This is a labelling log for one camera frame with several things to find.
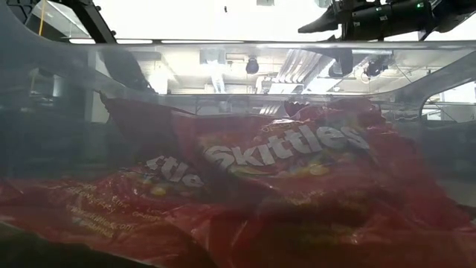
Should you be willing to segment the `red Skittles bag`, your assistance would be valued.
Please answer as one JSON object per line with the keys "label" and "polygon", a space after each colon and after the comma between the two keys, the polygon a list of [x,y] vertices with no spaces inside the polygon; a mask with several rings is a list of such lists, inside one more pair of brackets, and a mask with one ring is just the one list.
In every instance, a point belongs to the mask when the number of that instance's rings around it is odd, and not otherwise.
{"label": "red Skittles bag", "polygon": [[183,157],[225,192],[219,268],[476,268],[470,214],[366,99],[172,118]]}
{"label": "red Skittles bag", "polygon": [[0,221],[44,240],[0,267],[234,268],[223,174],[199,155],[198,141],[242,118],[102,102],[140,144],[136,161],[96,179],[0,181]]}

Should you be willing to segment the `clear plastic bin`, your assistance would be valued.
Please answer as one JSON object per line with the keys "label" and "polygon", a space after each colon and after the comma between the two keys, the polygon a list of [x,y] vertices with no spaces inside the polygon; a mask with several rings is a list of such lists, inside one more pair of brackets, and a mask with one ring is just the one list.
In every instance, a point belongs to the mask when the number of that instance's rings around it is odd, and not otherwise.
{"label": "clear plastic bin", "polygon": [[[102,97],[171,106],[195,115],[289,118],[305,106],[366,99],[412,140],[436,183],[476,225],[476,14],[451,31],[382,41],[331,41],[341,28],[298,33],[331,0],[112,0],[100,15],[154,92],[112,79],[72,9],[53,0],[0,0],[0,181],[96,179],[136,161],[140,144],[113,121]],[[162,44],[163,39],[237,40]],[[330,77],[330,54],[394,52],[367,77]],[[247,74],[255,56],[260,69]],[[0,221],[0,261],[27,255],[42,238]]]}

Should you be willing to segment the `black ceiling-hung fixture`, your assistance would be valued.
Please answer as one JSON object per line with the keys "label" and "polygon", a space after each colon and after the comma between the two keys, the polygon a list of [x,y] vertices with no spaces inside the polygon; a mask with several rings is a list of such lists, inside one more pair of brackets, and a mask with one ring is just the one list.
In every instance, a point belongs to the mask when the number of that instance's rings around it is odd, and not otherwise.
{"label": "black ceiling-hung fixture", "polygon": [[247,74],[256,74],[260,69],[259,63],[257,62],[257,58],[255,56],[250,56],[248,58],[248,62],[245,66],[245,71]]}
{"label": "black ceiling-hung fixture", "polygon": [[388,69],[388,61],[390,56],[379,55],[377,57],[371,58],[368,62],[368,66],[364,70],[364,74],[367,77],[377,77],[383,71]]}

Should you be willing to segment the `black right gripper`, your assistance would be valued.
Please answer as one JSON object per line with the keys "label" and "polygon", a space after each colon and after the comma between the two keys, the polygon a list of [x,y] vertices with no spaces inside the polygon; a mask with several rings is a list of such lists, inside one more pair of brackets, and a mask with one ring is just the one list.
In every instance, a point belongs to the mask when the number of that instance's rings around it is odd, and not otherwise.
{"label": "black right gripper", "polygon": [[[299,34],[337,30],[342,26],[344,41],[379,40],[415,31],[430,33],[436,25],[429,0],[337,0],[315,21],[298,28]],[[344,77],[353,71],[349,48],[330,54],[335,62],[330,77]]]}

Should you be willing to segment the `long ceiling light strip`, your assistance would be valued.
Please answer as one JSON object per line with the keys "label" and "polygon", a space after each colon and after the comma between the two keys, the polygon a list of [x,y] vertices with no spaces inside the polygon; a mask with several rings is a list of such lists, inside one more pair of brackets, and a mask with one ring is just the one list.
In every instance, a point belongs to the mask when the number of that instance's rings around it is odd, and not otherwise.
{"label": "long ceiling light strip", "polygon": [[[78,45],[90,45],[90,44],[97,44],[96,41],[93,39],[86,39],[86,38],[71,38],[68,40],[72,44]],[[151,39],[117,39],[117,44],[120,45],[135,45],[135,44],[153,44]]]}
{"label": "long ceiling light strip", "polygon": [[212,39],[163,39],[162,44],[227,44],[227,43],[244,43],[237,40],[212,40]]}

